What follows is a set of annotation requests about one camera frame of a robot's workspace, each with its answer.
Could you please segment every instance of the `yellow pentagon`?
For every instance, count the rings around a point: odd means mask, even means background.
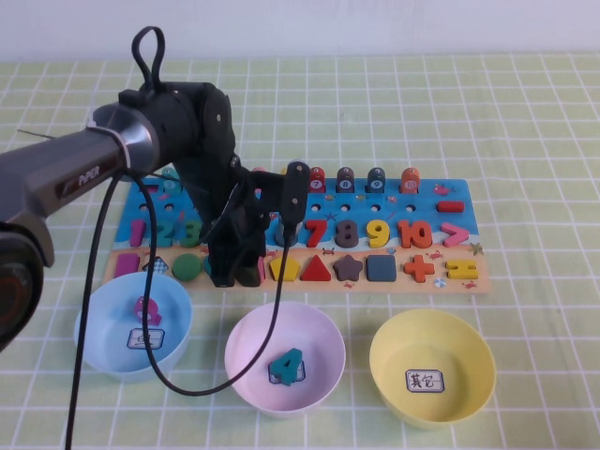
[[[279,280],[279,272],[281,271],[281,258],[275,258],[269,263],[271,268],[271,275],[275,281]],[[283,273],[284,281],[294,281],[300,272],[300,262],[294,258],[288,256],[288,260],[285,262],[285,272]]]

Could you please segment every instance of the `robotic arm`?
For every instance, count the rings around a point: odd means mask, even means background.
[[[152,72],[139,52],[150,31],[157,34]],[[140,90],[95,110],[82,131],[0,155],[0,352],[29,322],[43,268],[54,263],[45,219],[124,169],[149,174],[173,164],[202,219],[217,287],[260,283],[270,212],[279,212],[287,233],[304,219],[306,164],[292,163],[286,175],[244,168],[229,98],[208,82],[162,82],[164,36],[156,27],[134,38],[132,52],[144,76]]]

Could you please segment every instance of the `pink bowl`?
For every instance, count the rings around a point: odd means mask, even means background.
[[[273,304],[257,307],[232,330],[225,348],[229,378],[239,373],[263,343]],[[286,386],[269,380],[269,364],[292,348],[302,351],[305,378]],[[287,418],[308,412],[336,388],[346,364],[344,339],[331,319],[315,307],[281,302],[273,336],[261,358],[233,389],[267,415]]]

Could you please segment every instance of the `table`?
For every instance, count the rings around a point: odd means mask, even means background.
[[[257,414],[233,390],[184,398],[159,381],[120,385],[82,375],[75,443],[148,447],[600,447],[600,56],[597,53],[404,55],[167,61],[164,80],[215,83],[231,98],[237,152],[279,172],[293,158],[358,174],[409,166],[469,181],[493,293],[286,294],[316,305],[346,338],[342,381],[305,418]],[[141,83],[130,61],[0,64],[0,151],[62,135]],[[56,263],[35,317],[0,356],[0,448],[64,440],[75,317],[107,184],[48,220]],[[99,280],[127,186],[117,190]],[[193,292],[193,339],[172,379],[224,380],[234,324],[272,300]],[[486,408],[455,427],[420,431],[385,409],[368,371],[373,334],[407,308],[465,319],[496,358]]]

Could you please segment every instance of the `red number 7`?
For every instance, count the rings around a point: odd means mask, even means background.
[[[307,247],[315,248],[319,245],[319,243],[321,242],[321,238],[327,231],[327,220],[307,220],[304,227],[310,232],[312,232],[307,241]]]

